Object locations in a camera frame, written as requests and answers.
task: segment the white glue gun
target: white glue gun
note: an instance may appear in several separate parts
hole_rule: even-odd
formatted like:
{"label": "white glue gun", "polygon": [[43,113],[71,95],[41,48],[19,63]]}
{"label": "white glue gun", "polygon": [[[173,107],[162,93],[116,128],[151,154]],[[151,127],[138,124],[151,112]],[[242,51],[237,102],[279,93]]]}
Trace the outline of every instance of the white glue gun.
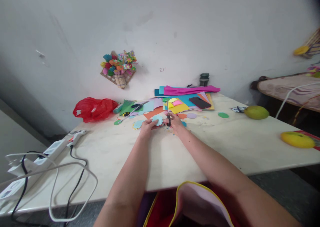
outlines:
{"label": "white glue gun", "polygon": [[69,140],[69,144],[67,144],[67,147],[73,148],[77,144],[80,137],[82,135],[85,135],[86,133],[87,133],[86,130],[77,130],[77,131],[70,132],[68,135],[72,135],[72,138]]}

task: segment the bag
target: bag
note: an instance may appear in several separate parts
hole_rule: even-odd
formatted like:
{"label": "bag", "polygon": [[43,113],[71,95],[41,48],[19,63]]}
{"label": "bag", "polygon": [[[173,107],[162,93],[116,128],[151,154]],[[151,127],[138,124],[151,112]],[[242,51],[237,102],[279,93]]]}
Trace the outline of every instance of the bag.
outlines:
{"label": "bag", "polygon": [[143,227],[170,227],[187,217],[202,226],[240,227],[221,199],[208,187],[186,181],[157,193]]}
{"label": "bag", "polygon": [[118,103],[112,99],[97,100],[87,97],[76,104],[73,115],[83,118],[83,122],[88,123],[107,118],[117,106]]}

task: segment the green paper circle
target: green paper circle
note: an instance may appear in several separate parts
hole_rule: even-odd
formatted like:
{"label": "green paper circle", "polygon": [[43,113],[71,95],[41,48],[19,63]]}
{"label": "green paper circle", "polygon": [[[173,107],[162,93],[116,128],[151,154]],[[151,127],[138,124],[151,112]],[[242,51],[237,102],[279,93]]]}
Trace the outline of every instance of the green paper circle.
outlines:
{"label": "green paper circle", "polygon": [[119,124],[121,124],[121,123],[119,123],[121,120],[117,120],[116,122],[114,122],[113,124],[114,125],[119,125]]}
{"label": "green paper circle", "polygon": [[218,112],[218,115],[221,117],[221,118],[229,118],[229,115],[224,113],[224,112]]}

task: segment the red plastic bag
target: red plastic bag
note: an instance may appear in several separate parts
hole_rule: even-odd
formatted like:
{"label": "red plastic bag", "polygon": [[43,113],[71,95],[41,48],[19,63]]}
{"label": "red plastic bag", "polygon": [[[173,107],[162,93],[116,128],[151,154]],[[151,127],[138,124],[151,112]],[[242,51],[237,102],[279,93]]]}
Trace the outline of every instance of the red plastic bag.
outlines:
{"label": "red plastic bag", "polygon": [[95,120],[102,120],[118,106],[118,103],[112,99],[97,100],[87,97],[80,100],[73,110],[73,115],[78,118],[83,118],[83,122],[88,123]]}

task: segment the smartphone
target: smartphone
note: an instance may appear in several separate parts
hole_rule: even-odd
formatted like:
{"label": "smartphone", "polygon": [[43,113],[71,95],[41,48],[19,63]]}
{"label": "smartphone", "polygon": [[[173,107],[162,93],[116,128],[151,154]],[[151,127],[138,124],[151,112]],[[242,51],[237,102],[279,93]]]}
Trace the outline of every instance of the smartphone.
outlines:
{"label": "smartphone", "polygon": [[200,109],[205,109],[211,107],[211,104],[205,102],[204,100],[200,99],[199,97],[193,97],[189,99],[195,106],[199,107]]}

